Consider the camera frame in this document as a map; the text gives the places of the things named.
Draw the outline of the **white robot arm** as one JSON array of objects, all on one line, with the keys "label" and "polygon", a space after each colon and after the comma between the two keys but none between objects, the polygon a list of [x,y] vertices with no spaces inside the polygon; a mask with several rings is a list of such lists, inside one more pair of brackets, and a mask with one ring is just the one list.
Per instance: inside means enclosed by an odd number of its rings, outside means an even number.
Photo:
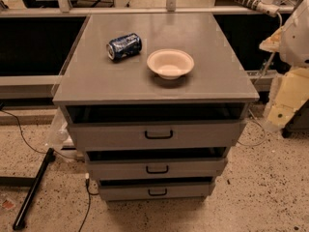
[{"label": "white robot arm", "polygon": [[309,0],[303,0],[259,48],[278,52],[280,60],[291,66],[273,78],[264,112],[266,128],[279,131],[309,100]]}]

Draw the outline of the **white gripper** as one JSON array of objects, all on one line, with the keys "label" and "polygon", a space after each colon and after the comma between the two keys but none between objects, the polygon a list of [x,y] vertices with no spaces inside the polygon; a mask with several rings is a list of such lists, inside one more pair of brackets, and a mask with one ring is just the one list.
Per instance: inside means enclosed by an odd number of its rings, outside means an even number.
[{"label": "white gripper", "polygon": [[[282,28],[259,44],[262,51],[279,52]],[[292,67],[285,74],[272,79],[269,101],[264,111],[264,127],[267,131],[283,129],[295,113],[309,100],[309,69]]]}]

